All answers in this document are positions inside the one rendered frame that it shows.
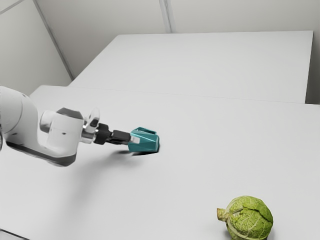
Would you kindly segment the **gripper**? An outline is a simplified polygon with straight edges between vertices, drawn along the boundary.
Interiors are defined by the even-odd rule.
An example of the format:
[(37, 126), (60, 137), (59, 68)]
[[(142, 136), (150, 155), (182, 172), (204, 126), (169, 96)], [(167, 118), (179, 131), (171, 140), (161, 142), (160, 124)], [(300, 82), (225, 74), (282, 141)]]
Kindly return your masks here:
[(93, 142), (98, 145), (104, 145), (105, 143), (128, 145), (129, 143), (139, 144), (140, 138), (131, 136), (130, 133), (120, 130), (111, 132), (107, 124), (99, 123), (95, 131)]

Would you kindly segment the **green cabbage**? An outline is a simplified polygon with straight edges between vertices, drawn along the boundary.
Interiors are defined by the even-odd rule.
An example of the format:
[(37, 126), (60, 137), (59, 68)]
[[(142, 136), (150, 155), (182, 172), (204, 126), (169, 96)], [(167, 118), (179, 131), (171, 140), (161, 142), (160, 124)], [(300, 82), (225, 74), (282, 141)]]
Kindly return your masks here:
[(226, 208), (217, 208), (216, 215), (225, 223), (231, 240), (267, 240), (274, 223), (267, 205), (248, 195), (234, 198)]

